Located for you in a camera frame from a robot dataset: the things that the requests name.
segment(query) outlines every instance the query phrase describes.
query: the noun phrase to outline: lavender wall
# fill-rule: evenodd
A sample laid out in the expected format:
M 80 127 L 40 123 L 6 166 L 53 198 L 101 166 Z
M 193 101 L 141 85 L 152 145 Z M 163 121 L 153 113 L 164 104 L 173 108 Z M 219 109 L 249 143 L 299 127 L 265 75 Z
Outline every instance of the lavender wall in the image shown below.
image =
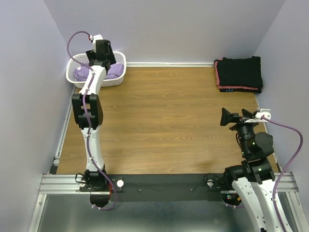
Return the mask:
M 256 51 L 262 57 L 264 90 L 258 97 L 262 107 L 271 108 L 276 121 L 300 129 L 304 145 L 289 170 L 300 189 L 301 202 L 309 218 L 309 1 L 286 0 L 269 32 Z M 287 129 L 267 125 L 274 136 L 279 163 L 285 165 L 297 149 L 299 136 Z
M 102 34 L 128 62 L 252 56 L 284 0 L 44 0 L 65 40 Z M 84 37 L 72 51 L 84 52 Z
M 42 0 L 0 7 L 0 231 L 28 231 L 72 91 L 65 42 Z

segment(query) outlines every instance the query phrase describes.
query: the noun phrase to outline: plastic basket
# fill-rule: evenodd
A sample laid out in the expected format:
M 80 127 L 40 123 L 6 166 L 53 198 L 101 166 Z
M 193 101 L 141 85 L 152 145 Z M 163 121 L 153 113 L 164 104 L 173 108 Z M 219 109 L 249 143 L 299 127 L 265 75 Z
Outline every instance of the plastic basket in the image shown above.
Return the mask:
M 115 79 L 103 80 L 101 87 L 117 86 L 117 85 L 120 85 L 124 81 L 124 76 L 125 76 L 125 73 L 126 73 L 126 57 L 121 52 L 114 52 L 114 56 L 115 56 L 117 63 L 121 63 L 121 64 L 124 65 L 124 72 L 122 73 L 121 76 L 119 76 Z M 75 56 L 73 56 L 73 58 L 78 60 L 81 63 L 88 63 L 89 62 L 86 53 L 75 55 Z M 80 67 L 80 64 L 78 64 L 75 61 L 73 61 L 72 59 L 70 59 L 69 62 L 68 62 L 68 65 L 67 65 L 66 79 L 69 82 L 75 84 L 76 87 L 83 88 L 86 81 L 77 81 L 76 78 L 74 77 L 74 74 L 73 74 L 74 70 L 78 67 Z

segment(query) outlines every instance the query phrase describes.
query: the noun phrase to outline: purple cloth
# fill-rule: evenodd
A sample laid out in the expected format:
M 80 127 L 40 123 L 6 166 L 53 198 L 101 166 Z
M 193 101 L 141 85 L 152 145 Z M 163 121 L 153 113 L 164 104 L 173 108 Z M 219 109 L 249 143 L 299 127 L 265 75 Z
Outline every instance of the purple cloth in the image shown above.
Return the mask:
M 108 70 L 105 80 L 118 78 L 119 76 L 122 75 L 123 72 L 124 72 L 123 64 L 120 63 L 113 64 L 111 65 L 111 68 Z M 89 75 L 89 68 L 83 65 L 80 67 L 80 69 L 75 69 L 73 74 L 77 81 L 86 81 Z
M 89 68 L 82 65 L 80 69 L 74 70 L 73 75 L 77 81 L 86 81 L 89 75 Z
M 105 80 L 115 79 L 122 75 L 124 72 L 124 65 L 120 63 L 112 64 L 107 72 Z

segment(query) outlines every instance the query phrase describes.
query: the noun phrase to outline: wood laminate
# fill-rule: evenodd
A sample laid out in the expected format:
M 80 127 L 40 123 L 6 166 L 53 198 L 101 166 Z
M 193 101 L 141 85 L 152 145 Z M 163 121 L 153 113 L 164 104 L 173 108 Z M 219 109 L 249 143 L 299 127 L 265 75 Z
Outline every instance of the wood laminate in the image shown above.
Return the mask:
M 253 93 L 220 93 L 213 67 L 128 68 L 124 82 L 101 88 L 99 98 L 101 154 L 110 174 L 221 173 L 242 161 L 235 132 L 220 127 L 221 108 L 257 108 Z M 72 113 L 57 174 L 83 173 L 85 166 Z

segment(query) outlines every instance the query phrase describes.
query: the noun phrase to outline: black towel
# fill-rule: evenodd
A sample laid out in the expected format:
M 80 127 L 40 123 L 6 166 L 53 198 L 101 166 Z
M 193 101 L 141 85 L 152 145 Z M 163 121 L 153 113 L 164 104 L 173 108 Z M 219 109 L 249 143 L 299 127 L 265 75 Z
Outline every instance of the black towel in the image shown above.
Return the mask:
M 260 57 L 216 61 L 221 86 L 263 87 Z
M 220 88 L 220 92 L 229 93 L 229 92 L 249 92 L 249 93 L 261 93 L 261 89 L 253 90 L 253 89 L 245 89 L 245 88 Z

